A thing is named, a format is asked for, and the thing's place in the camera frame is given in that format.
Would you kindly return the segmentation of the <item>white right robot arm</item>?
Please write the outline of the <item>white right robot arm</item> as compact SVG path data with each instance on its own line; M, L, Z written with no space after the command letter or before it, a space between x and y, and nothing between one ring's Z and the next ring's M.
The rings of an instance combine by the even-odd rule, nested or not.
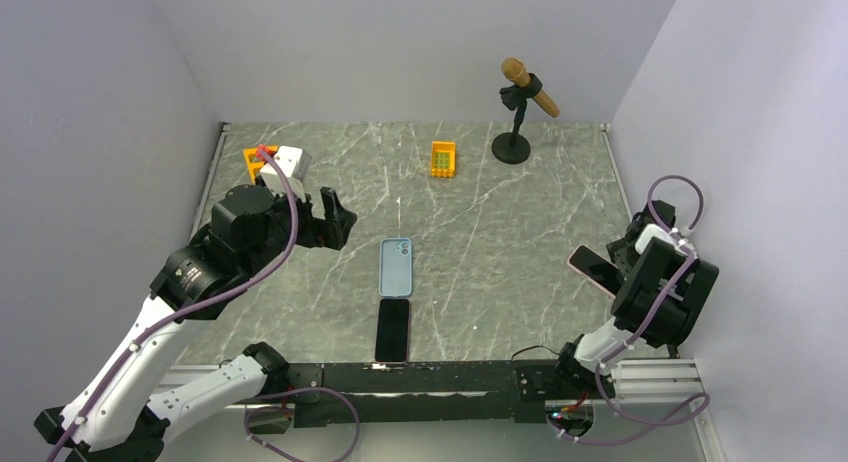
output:
M609 318L566 343L551 372L553 388L572 398L614 393L608 377L630 351L677 347L691 334L720 269L702 259L675 226L676 209L650 201L601 256L578 246L567 265L611 296Z

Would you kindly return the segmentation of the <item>pink cased phone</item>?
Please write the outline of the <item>pink cased phone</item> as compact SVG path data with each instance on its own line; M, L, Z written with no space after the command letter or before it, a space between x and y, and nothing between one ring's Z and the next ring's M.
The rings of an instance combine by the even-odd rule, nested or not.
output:
M614 298L623 286L623 276L618 268L585 245L575 248L567 260L568 267Z

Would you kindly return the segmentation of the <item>purple smartphone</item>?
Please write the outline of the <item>purple smartphone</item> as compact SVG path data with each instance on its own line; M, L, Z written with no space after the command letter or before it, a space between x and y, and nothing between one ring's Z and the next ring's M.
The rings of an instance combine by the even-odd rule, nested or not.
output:
M378 309L375 361L405 363L410 343L411 305L407 299L383 299Z

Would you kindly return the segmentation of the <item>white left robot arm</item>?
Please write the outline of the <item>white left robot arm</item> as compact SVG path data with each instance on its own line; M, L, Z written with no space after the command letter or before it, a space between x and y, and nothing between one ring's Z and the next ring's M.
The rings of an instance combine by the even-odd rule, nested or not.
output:
M322 217L309 198L261 185L230 189L189 244L154 278L132 328L69 404L43 410L35 428L71 461L153 461L180 433L244 399L279 399L289 362L269 344L248 345L224 367L174 390L157 387L187 345L237 297L277 270L295 246L342 249L357 217L323 188Z

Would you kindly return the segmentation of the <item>light blue phone case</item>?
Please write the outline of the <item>light blue phone case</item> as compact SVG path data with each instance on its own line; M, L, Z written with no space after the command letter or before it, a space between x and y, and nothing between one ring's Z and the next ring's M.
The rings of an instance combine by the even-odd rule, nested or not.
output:
M383 298L406 298L413 293L413 244L409 238L381 241L378 292Z

